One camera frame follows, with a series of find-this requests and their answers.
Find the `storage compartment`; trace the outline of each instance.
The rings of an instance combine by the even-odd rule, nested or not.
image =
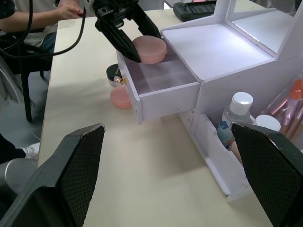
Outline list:
[[[235,155],[223,146],[216,128],[205,114],[200,115],[193,139],[223,193],[240,196],[241,190],[248,184],[244,168]]]
[[[138,64],[117,53],[121,74],[139,121],[157,119],[196,107],[200,83],[168,46],[165,59]]]

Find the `pink round container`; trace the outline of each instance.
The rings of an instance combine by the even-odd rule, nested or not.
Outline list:
[[[125,85],[114,88],[110,93],[112,103],[122,109],[127,109],[132,106]]]
[[[135,38],[133,43],[143,64],[156,64],[165,58],[166,44],[157,37],[144,35]]]

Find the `white sneaker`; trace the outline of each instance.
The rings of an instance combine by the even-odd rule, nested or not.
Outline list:
[[[37,160],[39,157],[39,147],[40,147],[40,143],[35,143],[27,148],[21,148],[21,149],[26,153],[25,158]]]

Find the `white container lid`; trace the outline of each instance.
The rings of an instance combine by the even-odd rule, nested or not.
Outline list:
[[[259,117],[256,118],[255,122],[253,123],[254,125],[258,125],[264,128],[268,128],[274,131],[280,131],[281,129],[281,124],[280,122],[269,115],[260,115]]]
[[[238,92],[233,95],[229,109],[237,115],[243,116],[248,113],[253,103],[253,97],[245,92]]]

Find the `drawer knob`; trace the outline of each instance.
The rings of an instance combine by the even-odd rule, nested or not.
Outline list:
[[[115,76],[114,82],[119,84],[126,84],[126,77],[123,77],[122,79],[120,77]]]

